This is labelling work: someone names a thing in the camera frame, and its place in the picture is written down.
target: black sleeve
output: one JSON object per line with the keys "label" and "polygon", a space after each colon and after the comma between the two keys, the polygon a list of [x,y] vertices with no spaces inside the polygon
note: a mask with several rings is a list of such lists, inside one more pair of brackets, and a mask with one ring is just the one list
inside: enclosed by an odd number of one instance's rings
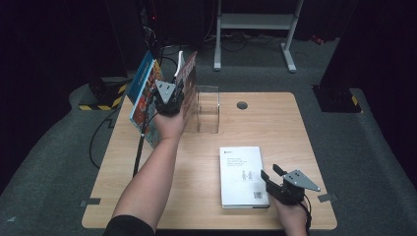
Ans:
{"label": "black sleeve", "polygon": [[154,236],[152,228],[132,215],[118,215],[112,218],[103,236]]}

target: hand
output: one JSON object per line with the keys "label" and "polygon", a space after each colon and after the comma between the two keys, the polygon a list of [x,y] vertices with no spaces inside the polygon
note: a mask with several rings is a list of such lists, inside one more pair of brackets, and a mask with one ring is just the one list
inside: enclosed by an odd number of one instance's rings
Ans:
{"label": "hand", "polygon": [[277,199],[273,199],[276,211],[278,212],[279,221],[284,227],[285,233],[288,236],[304,236],[306,232],[307,214],[301,206],[288,206],[282,204]]}
{"label": "hand", "polygon": [[160,133],[162,140],[164,139],[180,139],[184,131],[184,115],[183,109],[172,117],[166,117],[163,115],[156,114],[153,118],[156,129]]}

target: book cover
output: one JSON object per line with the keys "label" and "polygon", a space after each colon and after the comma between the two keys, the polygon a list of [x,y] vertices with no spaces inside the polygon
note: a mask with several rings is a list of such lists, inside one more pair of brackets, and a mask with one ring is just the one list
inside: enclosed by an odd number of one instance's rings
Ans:
{"label": "book cover", "polygon": [[148,77],[151,66],[153,65],[153,56],[150,51],[145,54],[144,59],[141,62],[141,65],[138,68],[138,71],[135,74],[134,79],[132,80],[127,96],[132,101],[133,104],[136,103],[136,99],[139,97],[139,94],[144,89],[145,80]]}
{"label": "book cover", "polygon": [[174,81],[178,86],[181,81],[184,84],[184,121],[187,123],[193,112],[197,110],[197,73],[196,73],[196,56],[197,51],[193,52],[187,59],[184,60],[183,51],[178,53],[178,66],[174,75]]}
{"label": "book cover", "polygon": [[[153,101],[153,97],[150,97],[150,89],[154,88],[155,80],[165,81],[158,62],[152,59],[150,62],[150,70],[145,76],[142,88],[130,115],[131,122],[140,132],[142,132],[142,127],[144,127],[144,121],[147,118],[146,116],[148,116],[148,124],[147,129],[145,130],[145,138],[147,142],[150,144],[150,146],[153,148],[155,148],[160,141],[159,132],[155,127],[153,119],[151,119],[155,112],[155,104]],[[148,101],[151,101],[151,103],[149,105],[148,114],[146,114],[145,112]]]}
{"label": "book cover", "polygon": [[259,147],[221,147],[220,185],[223,208],[267,208],[269,198]]}

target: small round hole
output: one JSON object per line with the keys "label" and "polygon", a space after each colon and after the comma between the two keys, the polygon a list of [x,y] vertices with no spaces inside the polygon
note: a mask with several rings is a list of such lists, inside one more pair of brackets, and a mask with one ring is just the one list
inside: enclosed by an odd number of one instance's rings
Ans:
{"label": "small round hole", "polygon": [[244,101],[239,101],[237,103],[237,108],[244,110],[246,108],[248,108],[248,103],[244,102]]}

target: white metal frame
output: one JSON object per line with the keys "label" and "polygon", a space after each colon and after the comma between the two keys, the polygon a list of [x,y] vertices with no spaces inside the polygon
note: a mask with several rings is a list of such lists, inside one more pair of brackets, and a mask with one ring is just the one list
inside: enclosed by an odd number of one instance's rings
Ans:
{"label": "white metal frame", "polygon": [[288,30],[286,41],[281,43],[280,46],[289,72],[295,73],[297,69],[289,52],[289,46],[291,45],[295,28],[297,27],[303,2],[304,0],[298,0],[294,14],[222,14],[221,0],[218,0],[214,70],[221,70],[221,29]]}

